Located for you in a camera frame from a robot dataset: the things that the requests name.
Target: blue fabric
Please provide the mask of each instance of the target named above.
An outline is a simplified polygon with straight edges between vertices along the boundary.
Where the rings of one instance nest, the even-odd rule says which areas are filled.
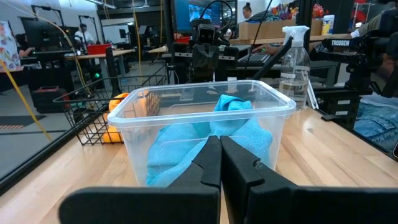
[[[391,152],[398,141],[398,113],[388,106],[359,104],[354,130]]]
[[[249,110],[250,101],[221,95],[214,111]],[[147,185],[166,187],[191,164],[209,136],[232,136],[262,162],[269,164],[272,134],[259,126],[256,118],[173,124],[161,129],[147,156]]]

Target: monitor screen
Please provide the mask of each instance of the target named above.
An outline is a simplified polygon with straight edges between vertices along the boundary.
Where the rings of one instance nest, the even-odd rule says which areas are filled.
[[[191,21],[198,19],[210,0],[174,0],[174,25],[179,33],[190,33]],[[211,20],[215,27],[221,27],[221,3],[213,3],[205,12],[204,19]]]

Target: keyboard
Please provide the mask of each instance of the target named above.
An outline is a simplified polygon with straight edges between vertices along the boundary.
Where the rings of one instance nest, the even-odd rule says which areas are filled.
[[[266,53],[252,53],[250,55],[250,61],[249,62],[262,62],[264,63],[267,59],[270,58],[271,55],[266,54]],[[249,58],[249,54],[243,56],[238,60],[238,62],[247,62]]]

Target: cardboard box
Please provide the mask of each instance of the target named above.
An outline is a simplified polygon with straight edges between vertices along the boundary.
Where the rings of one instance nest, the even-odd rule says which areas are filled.
[[[239,40],[254,40],[260,23],[242,22],[239,24]],[[285,37],[282,28],[295,26],[294,20],[263,22],[257,39],[273,39]],[[322,34],[322,20],[313,19],[311,35]]]

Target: ceiling light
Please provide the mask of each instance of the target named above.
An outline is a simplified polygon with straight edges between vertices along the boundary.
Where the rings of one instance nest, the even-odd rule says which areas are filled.
[[[99,0],[86,0],[86,1],[92,2],[92,3],[95,3],[95,4],[99,4],[100,6],[105,6],[105,7],[108,7],[110,9],[116,9],[116,6],[113,6],[111,4],[103,3],[103,2],[101,2]]]

